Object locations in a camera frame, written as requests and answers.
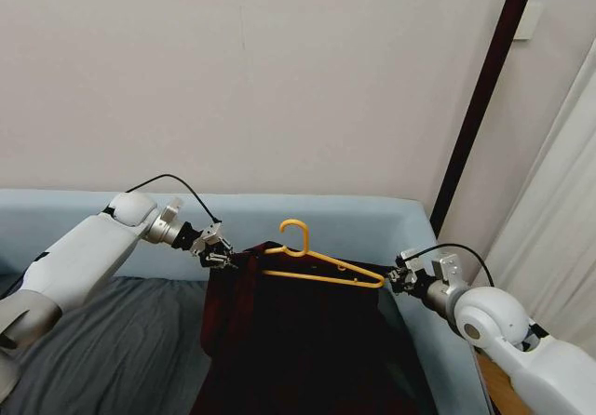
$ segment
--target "yellow hanger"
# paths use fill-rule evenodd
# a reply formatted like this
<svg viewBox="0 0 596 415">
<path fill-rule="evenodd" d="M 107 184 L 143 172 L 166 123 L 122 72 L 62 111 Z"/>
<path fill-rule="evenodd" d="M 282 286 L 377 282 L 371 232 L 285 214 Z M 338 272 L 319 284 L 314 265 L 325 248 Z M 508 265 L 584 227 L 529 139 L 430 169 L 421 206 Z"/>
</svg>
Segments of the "yellow hanger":
<svg viewBox="0 0 596 415">
<path fill-rule="evenodd" d="M 291 257 L 303 257 L 304 255 L 309 255 L 311 257 L 315 257 L 316 259 L 327 261 L 329 263 L 336 265 L 337 269 L 339 269 L 340 271 L 349 269 L 350 271 L 354 271 L 356 273 L 366 275 L 367 277 L 376 278 L 377 281 L 372 282 L 372 283 L 371 282 L 359 282 L 357 278 L 354 278 L 352 280 L 347 280 L 344 278 L 326 277 L 326 276 L 311 275 L 311 274 L 286 273 L 286 272 L 282 272 L 282 271 L 271 271 L 271 270 L 263 271 L 263 274 L 277 275 L 280 277 L 289 277 L 289 278 L 302 278 L 304 280 L 316 280 L 319 282 L 336 283 L 339 285 L 349 285 L 352 287 L 362 287 L 362 288 L 380 288 L 385 283 L 385 278 L 380 274 L 373 273 L 366 269 L 359 268 L 358 266 L 355 266 L 353 264 L 346 263 L 345 261 L 337 260 L 337 259 L 334 259 L 333 257 L 328 257 L 326 255 L 319 254 L 318 252 L 315 252 L 313 250 L 309 250 L 308 249 L 308 226 L 300 220 L 291 219 L 291 220 L 283 221 L 279 225 L 279 231 L 283 233 L 284 230 L 286 229 L 286 226 L 289 226 L 289 225 L 295 225 L 295 226 L 299 226 L 302 228 L 303 238 L 305 241 L 303 249 L 299 252 L 294 252 L 293 250 L 289 250 L 288 247 L 282 246 L 280 248 L 267 249 L 264 252 L 265 254 L 278 254 L 280 252 L 283 252 Z"/>
</svg>

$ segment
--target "wooden floor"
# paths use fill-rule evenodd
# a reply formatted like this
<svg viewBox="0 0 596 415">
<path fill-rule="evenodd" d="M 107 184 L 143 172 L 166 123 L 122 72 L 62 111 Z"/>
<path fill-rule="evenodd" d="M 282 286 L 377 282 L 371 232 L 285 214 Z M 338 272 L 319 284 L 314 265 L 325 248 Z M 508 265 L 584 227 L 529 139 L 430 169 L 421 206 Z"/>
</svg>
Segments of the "wooden floor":
<svg viewBox="0 0 596 415">
<path fill-rule="evenodd" d="M 503 415 L 526 415 L 532 412 L 513 392 L 509 377 L 484 355 L 477 355 L 488 393 Z"/>
</svg>

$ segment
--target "bed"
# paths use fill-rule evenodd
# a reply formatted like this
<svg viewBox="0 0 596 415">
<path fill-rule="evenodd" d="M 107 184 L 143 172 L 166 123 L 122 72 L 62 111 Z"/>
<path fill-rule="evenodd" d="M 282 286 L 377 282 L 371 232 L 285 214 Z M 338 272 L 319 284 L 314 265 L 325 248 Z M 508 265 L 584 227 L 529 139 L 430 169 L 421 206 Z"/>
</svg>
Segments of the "bed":
<svg viewBox="0 0 596 415">
<path fill-rule="evenodd" d="M 40 252 L 115 193 L 0 190 L 0 274 L 5 285 Z M 181 218 L 209 221 L 191 195 Z M 161 205 L 171 194 L 152 194 Z M 205 195 L 236 251 L 265 240 L 301 246 L 278 233 L 286 218 L 309 225 L 311 248 L 335 257 L 392 264 L 406 248 L 436 240 L 412 200 L 299 195 Z M 31 348 L 13 353 L 22 378 L 6 414 L 187 413 L 210 359 L 198 342 L 209 272 L 186 252 L 141 242 L 89 305 L 65 315 Z M 491 413 L 469 346 L 409 296 L 382 292 L 380 310 L 416 358 L 405 386 L 424 413 Z"/>
</svg>

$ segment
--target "dark red garment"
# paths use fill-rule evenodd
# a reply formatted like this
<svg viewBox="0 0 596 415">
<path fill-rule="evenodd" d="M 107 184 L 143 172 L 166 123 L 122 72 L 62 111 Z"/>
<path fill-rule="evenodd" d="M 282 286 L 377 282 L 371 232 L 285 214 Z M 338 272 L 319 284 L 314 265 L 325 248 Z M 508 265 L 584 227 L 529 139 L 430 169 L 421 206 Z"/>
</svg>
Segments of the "dark red garment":
<svg viewBox="0 0 596 415">
<path fill-rule="evenodd" d="M 264 255 L 272 246 L 211 271 L 201 344 L 212 363 L 191 414 L 417 413 L 386 367 L 400 346 L 378 291 L 260 274 L 353 276 L 312 257 Z"/>
</svg>

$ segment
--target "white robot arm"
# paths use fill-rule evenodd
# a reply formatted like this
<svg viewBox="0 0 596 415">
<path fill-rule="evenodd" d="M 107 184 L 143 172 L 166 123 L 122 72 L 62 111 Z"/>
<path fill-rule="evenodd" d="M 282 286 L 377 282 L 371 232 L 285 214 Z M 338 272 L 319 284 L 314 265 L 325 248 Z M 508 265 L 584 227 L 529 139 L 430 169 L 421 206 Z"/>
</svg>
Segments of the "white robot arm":
<svg viewBox="0 0 596 415">
<path fill-rule="evenodd" d="M 176 199 L 160 211 L 145 194 L 119 194 L 103 212 L 81 221 L 41 253 L 25 272 L 20 288 L 0 301 L 0 346 L 27 346 L 62 314 L 84 305 L 141 239 L 189 250 L 206 267 L 228 265 L 232 248 L 221 235 L 221 223 L 195 231 L 176 219 L 181 204 Z M 0 351 L 0 402 L 18 378 L 16 364 Z"/>
<path fill-rule="evenodd" d="M 402 252 L 389 280 L 447 319 L 452 329 L 483 350 L 510 377 L 520 398 L 538 415 L 596 413 L 596 361 L 549 335 L 522 305 L 498 288 L 470 288 L 456 255 L 434 260 L 434 276 Z"/>
</svg>

